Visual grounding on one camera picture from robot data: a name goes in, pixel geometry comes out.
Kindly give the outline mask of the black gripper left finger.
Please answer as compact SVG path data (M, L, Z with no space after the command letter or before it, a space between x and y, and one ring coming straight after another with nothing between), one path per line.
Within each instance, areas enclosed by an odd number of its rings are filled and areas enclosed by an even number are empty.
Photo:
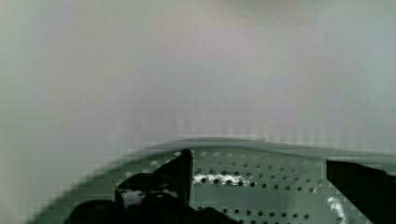
M239 224L213 207L189 206L193 157L188 149L152 173L129 177L113 200L76 206L64 224Z

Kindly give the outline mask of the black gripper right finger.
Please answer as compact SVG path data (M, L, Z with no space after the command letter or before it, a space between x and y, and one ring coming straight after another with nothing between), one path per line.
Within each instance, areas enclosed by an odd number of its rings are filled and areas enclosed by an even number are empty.
M354 162L326 161L327 179L373 224L396 223L394 175Z

